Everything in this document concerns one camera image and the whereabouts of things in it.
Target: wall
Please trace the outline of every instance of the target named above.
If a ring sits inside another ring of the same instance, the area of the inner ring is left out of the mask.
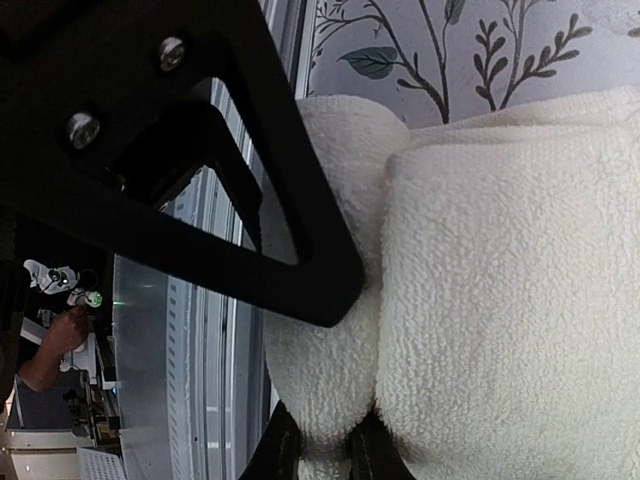
[[[309,93],[411,127],[640,80],[637,0],[319,0]]]

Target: black metal frame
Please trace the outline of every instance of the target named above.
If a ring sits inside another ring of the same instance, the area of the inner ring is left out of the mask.
[[[0,10],[0,204],[258,307],[337,324],[360,294],[363,267],[258,2],[58,0],[45,13],[32,3]],[[156,52],[168,36],[184,39],[187,55],[164,73]],[[264,163],[297,265],[207,235],[95,181],[154,119],[210,77],[227,85]],[[64,138],[78,111],[103,127],[79,152]]]

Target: white fabric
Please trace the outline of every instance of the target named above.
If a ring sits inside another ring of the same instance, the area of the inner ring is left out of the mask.
[[[343,442],[374,399],[384,168],[408,145],[409,130],[368,100],[325,97],[304,100],[299,108],[363,256],[368,285],[331,330],[268,316],[267,361],[278,395],[304,434],[301,480],[345,478],[350,467]]]
[[[336,329],[266,325],[303,480],[347,478],[374,399],[419,480],[640,479],[639,107],[622,88],[409,134],[301,104],[369,276]]]
[[[392,162],[376,393],[418,479],[640,478],[639,98],[422,132]]]

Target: screw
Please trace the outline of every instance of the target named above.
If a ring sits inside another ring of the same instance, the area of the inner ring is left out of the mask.
[[[100,133],[100,122],[89,113],[78,112],[67,122],[67,135],[76,150],[86,148]]]
[[[160,70],[170,72],[184,60],[186,46],[178,37],[165,38],[160,44]]]

